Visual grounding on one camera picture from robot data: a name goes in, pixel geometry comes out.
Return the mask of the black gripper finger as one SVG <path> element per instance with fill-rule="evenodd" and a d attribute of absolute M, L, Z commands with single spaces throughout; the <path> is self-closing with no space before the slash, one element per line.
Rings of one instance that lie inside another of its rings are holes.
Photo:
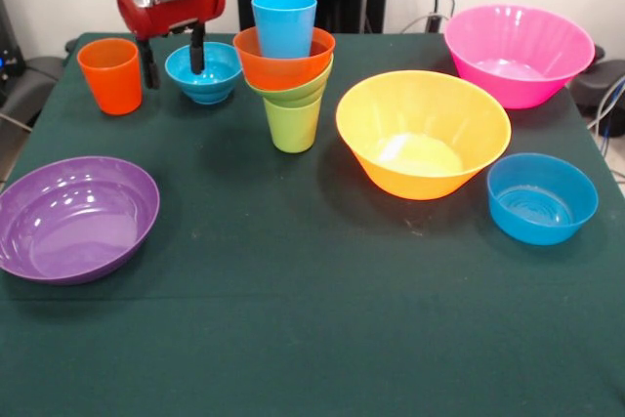
<path fill-rule="evenodd" d="M 149 41 L 137 39 L 136 44 L 141 57 L 145 84 L 149 89 L 157 90 L 160 87 L 160 78 Z"/>
<path fill-rule="evenodd" d="M 190 67 L 194 74 L 204 70 L 204 35 L 205 23 L 199 21 L 192 28 L 189 45 Z"/>

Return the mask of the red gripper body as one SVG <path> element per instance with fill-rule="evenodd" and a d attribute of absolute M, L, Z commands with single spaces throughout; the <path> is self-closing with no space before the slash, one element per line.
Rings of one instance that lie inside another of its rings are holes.
<path fill-rule="evenodd" d="M 226 0 L 116 0 L 127 28 L 146 41 L 218 18 Z"/>

